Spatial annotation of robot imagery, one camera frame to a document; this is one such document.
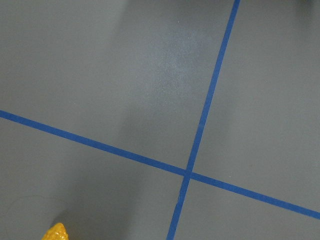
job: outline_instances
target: gray floor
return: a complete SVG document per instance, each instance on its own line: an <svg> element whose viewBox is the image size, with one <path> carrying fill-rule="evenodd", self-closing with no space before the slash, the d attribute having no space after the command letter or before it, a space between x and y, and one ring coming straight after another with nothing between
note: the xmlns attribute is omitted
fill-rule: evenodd
<svg viewBox="0 0 320 240"><path fill-rule="evenodd" d="M0 3L0 110L186 168L233 5ZM241 1L194 172L320 212L320 1ZM0 239L163 240L182 177L0 118ZM176 238L320 222L192 180Z"/></svg>

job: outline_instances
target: orange piece of food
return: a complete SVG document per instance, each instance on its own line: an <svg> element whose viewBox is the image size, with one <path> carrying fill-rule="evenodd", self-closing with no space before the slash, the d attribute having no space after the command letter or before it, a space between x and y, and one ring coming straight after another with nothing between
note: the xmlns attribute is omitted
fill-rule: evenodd
<svg viewBox="0 0 320 240"><path fill-rule="evenodd" d="M65 226L59 222L45 233L42 240L69 240L69 237Z"/></svg>

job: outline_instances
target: orange object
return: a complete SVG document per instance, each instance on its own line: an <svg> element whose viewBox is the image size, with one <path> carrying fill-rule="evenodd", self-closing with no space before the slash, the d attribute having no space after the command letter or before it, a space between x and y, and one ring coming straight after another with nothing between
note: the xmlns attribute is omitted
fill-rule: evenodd
<svg viewBox="0 0 320 240"><path fill-rule="evenodd" d="M65 226L59 222L45 233L42 240L69 240L69 237Z"/></svg>

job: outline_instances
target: blue tape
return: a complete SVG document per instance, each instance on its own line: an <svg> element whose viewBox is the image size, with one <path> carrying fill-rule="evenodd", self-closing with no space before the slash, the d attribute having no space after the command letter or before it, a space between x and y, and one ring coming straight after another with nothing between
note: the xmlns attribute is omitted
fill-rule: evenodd
<svg viewBox="0 0 320 240"><path fill-rule="evenodd" d="M172 215L169 231L168 231L168 234L167 234L167 237L166 237L167 240L173 240L174 237L175 237L175 234L176 234L179 218L180 218L181 211L182 211L182 208L183 208L183 205L184 205L184 201L185 201L185 198L186 198L186 194L187 194L187 191L188 191L188 186L189 186L189 182L190 182L191 173L192 173L192 171L194 169L194 165L195 165L195 161L196 161L196 158L197 158L197 154L198 154L201 138L202 138L202 135L204 133L204 129L205 129L205 125L206 125L209 109L210 109L210 106L211 106L211 103L212 103L212 99L213 99L213 96L214 96L214 93L215 93L215 89L216 89L216 85L217 85L220 69L221 69L222 62L223 62L223 59L224 59L224 56L225 56L225 52L226 52L226 49L227 49L227 45L228 45L229 37L230 37L230 34L231 34L231 30L232 30L232 27L233 27L234 22L235 22L235 18L236 18L236 15L237 15L239 4L240 4L240 0L235 0L234 1L233 6L232 6L232 10L231 10L231 14L230 14L228 23L226 25L225 33L224 33L224 36L223 36L223 40L222 40L222 43L221 43L219 54L218 54L218 57L217 57L217 60L216 60L215 66L214 66L212 78L211 78L211 81L210 81L209 90L208 90L208 93L207 93L206 98L205 98L205 102L204 102L204 106L203 106L203 109L202 109L199 125L198 125L198 128L196 130L196 134L195 134L195 137L194 137L194 141L193 141L192 149L191 149L191 152L190 152L188 164L186 166L186 174L185 174L185 176L183 178L183 181L182 181L182 184L181 184L181 187L180 187L179 198L178 198L177 204L175 205L174 212L173 212L173 215Z"/></svg>
<svg viewBox="0 0 320 240"><path fill-rule="evenodd" d="M287 210L296 212L298 214L303 214L303 215L320 220L320 212L313 211L313 210L304 208L302 206L294 205L294 204L286 202L286 201L282 201L282 200L279 200L279 199L276 199L276 198L273 198L270 196L266 196L261 193L257 193L257 192L254 192L254 191L251 191L251 190L239 187L239 186L235 186L235 185L223 182L223 181L219 181L219 180L207 177L207 176L203 176L203 175L200 175L200 174L197 174L194 172L191 174L191 179L218 187L220 189L227 190L229 192L240 194L240 195L246 196L251 199L255 199L255 200L267 203L267 204L271 204L271 205L274 205L274 206L277 206L277 207L280 207L283 209L287 209Z"/></svg>
<svg viewBox="0 0 320 240"><path fill-rule="evenodd" d="M9 112L3 111L3 110L0 110L0 117L7 119L7 120L10 120L10 121L13 121L13 122L16 122L16 123L19 123L19 124L22 124L22 125L25 125L25 126L28 126L28 127L31 127L31 128L34 128L34 129L41 130L41 131L49 133L49 134L53 134L53 135L56 135L56 136L80 143L80 144L83 144L83 145L90 146L95 149L99 149L99 150L102 150L102 151L105 151L105 152L108 152L111 154L115 154L115 155L124 157L126 159L131 159L131 160L134 160L139 163L147 164L149 166L152 166L152 167L155 167L158 169L162 169L167 172L171 172L171 173L178 174L181 176L184 176L185 172L186 172L182 168L179 168L179 167L176 167L176 166L173 166L173 165L161 162L161 161L157 161L157 160L145 157L145 156L141 156L139 154L136 154L136 153L133 153L130 151L122 150L120 148L104 144L102 142L94 141L89 138L79 136L79 135L52 127L52 126L48 126L48 125L42 124L40 122L24 118L22 116L14 115L12 113L9 113Z"/></svg>

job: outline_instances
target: blue grid line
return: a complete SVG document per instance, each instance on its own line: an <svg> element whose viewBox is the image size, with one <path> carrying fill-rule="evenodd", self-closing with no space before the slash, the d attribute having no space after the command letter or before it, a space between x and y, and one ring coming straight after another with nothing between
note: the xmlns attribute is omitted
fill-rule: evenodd
<svg viewBox="0 0 320 240"><path fill-rule="evenodd" d="M220 73L220 70L221 70L222 62L224 60L225 52L226 52L226 49L227 49L229 37L231 35L232 27L233 27L235 19L236 19L236 15L237 15L237 11L238 11L238 8L239 8L239 4L240 4L240 0L234 0L233 6L232 6L232 9L231 9L231 13L230 13L230 17L229 17L228 23L226 25L225 33L224 33L224 36L223 36L223 39L222 39L222 43L221 43L221 47L220 47L220 50L219 50L219 54L218 54L218 57L216 59L216 63L215 63L215 66L214 66L212 78L211 78L211 81L210 81L208 93L207 93L206 98L205 98L205 102L204 102L204 106L203 106L203 109L202 109L200 121L199 121L199 124L198 124L198 128L196 130L196 134L195 134L195 137L194 137L194 141L193 141L192 149L191 149L191 152L190 152L188 164L186 166L186 174L183 177L183 181L182 181L182 184L181 184L181 187L180 187L179 197L178 197L177 203L175 205L175 208L174 208L174 211L173 211L173 215L172 215L172 219L171 219L171 223L170 223L169 230L168 230L168 234L166 236L167 240L173 240L175 238L175 234L176 234L179 218L180 218L180 215L181 215L181 211L182 211L182 208L183 208L183 205L184 205L184 201L185 201L185 198L186 198L186 194L187 194L187 191L188 191L188 186L189 186L189 183L190 183L191 173L192 173L192 171L194 169L194 165L195 165L195 162L196 162L196 158L197 158L197 154L198 154L201 138L202 138L202 135L204 133L207 117L208 117L210 106L211 106L211 103L212 103L212 99L213 99L213 96L214 96L214 93L215 93L215 89L216 89L219 73Z"/></svg>
<svg viewBox="0 0 320 240"><path fill-rule="evenodd" d="M80 143L80 144L83 144L83 145L90 146L95 149L99 149L99 150L102 150L102 151L105 151L105 152L108 152L111 154L115 154L115 155L124 157L126 159L131 159L131 160L134 160L139 163L147 164L149 166L152 166L152 167L155 167L158 169L162 169L167 172L171 172L171 173L178 174L181 176L185 175L185 170L180 167L173 166L173 165L161 162L161 161L157 161L157 160L154 160L154 159L151 159L151 158L148 158L148 157L145 157L145 156L142 156L142 155L130 152L130 151L122 150L120 148L117 148L117 147L114 147L111 145L107 145L102 142L95 141L95 140L92 140L92 139L89 139L89 138L86 138L83 136L79 136L79 135L52 127L52 126L48 126L48 125L42 124L40 122L24 118L22 116L14 115L12 113L9 113L9 112L3 111L3 110L0 110L0 117L7 119L7 120L11 120L13 122L16 122L16 123L19 123L22 125L25 125L25 126L28 126L28 127L31 127L31 128L34 128L34 129L41 130L41 131L49 133L49 134L53 134L53 135L56 135L56 136Z"/></svg>
<svg viewBox="0 0 320 240"><path fill-rule="evenodd" d="M58 137L62 137L62 138L65 138L65 139L68 139L68 140L71 140L71 141L74 141L74 142L77 142L77 143L92 147L92 148L96 148L96 149L105 151L107 153L111 153L111 154L114 154L114 155L117 155L117 156L120 156L120 157L124 157L124 158L127 158L127 159L131 159L133 161L140 162L140 163L143 163L143 164L146 164L146 165L158 168L158 169L162 169L162 170L165 170L165 171L173 173L173 174L184 176L186 174L186 172L187 172L185 169L182 169L182 168L179 168L179 167L176 167L176 166L164 163L164 162L156 161L156 160L150 159L148 157L144 157L144 156L135 154L133 152L122 150L122 149L117 148L117 147L109 146L109 145L106 145L104 143L101 143L101 142L98 142L98 141L94 141L94 140L91 140L89 138L86 138L86 137L83 137L83 136L79 136L79 135L76 135L76 134L73 134L73 133L70 133L70 132L55 128L55 127L51 127L51 126L48 126L48 125L45 125L45 124L30 120L30 119L27 119L27 118L24 118L24 117L21 117L21 116L18 116L18 115L9 113L9 112L6 112L6 111L3 111L3 110L0 110L0 118L7 119L7 120L10 120L12 122L15 122L15 123L18 123L18 124L22 124L22 125L25 125L27 127L30 127L30 128L33 128L33 129L37 129L37 130L40 130L40 131L43 131L43 132L46 132L46 133L49 133L49 134L53 134L53 135L56 135ZM74 137L78 138L79 140L82 139L82 140L85 140L85 141L81 142L79 140L75 140L71 136L74 136ZM208 176L204 176L204 175L201 175L201 174L198 174L198 173L195 173L195 172L191 173L190 178L195 180L195 181L202 182L204 184L208 184L208 185L211 185L211 186L214 186L214 187L218 187L218 188L224 189L226 191L230 191L230 192L233 192L233 193L245 196L245 197L249 197L249 198L264 202L264 203L268 203L268 204L274 205L276 207L287 209L287 210L290 210L290 211L293 211L293 212L296 212L296 213L299 213L299 214L303 214L303 215L306 215L306 216L309 216L309 217L312 217L312 218L320 220L320 212L317 212L317 211L314 211L314 210L311 210L311 209L308 209L308 208L304 208L304 207L301 207L301 206L298 206L298 205L294 205L292 203L285 202L285 201L282 201L282 200L279 200L279 199L276 199L276 198L273 198L273 197L269 197L267 195L263 195L261 193L257 193L257 192L254 192L254 191L239 187L239 186L235 186L235 185L232 185L230 183L219 181L219 180L216 180L214 178L211 178L211 177L208 177Z"/></svg>
<svg viewBox="0 0 320 240"><path fill-rule="evenodd" d="M307 209L305 207L298 206L298 205L295 205L295 204L292 204L292 203L289 203L286 201L282 201L282 200L279 200L279 199L276 199L276 198L273 198L273 197L270 197L267 195L263 195L261 193L257 193L257 192L254 192L254 191L251 191L251 190L248 190L248 189L236 186L236 185L232 185L230 183L219 181L219 180L216 180L211 177L203 176L203 175L197 174L195 172L191 173L191 179L196 180L198 182L202 182L205 184L209 184L209 185L218 187L220 189L227 190L229 192L240 194L242 196L246 196L251 199L255 199L255 200L267 203L267 204L271 204L271 205L274 205L274 206L277 206L277 207L280 207L283 209L287 209L287 210L296 212L298 214L303 214L303 215L320 220L320 212L313 211L313 210Z"/></svg>

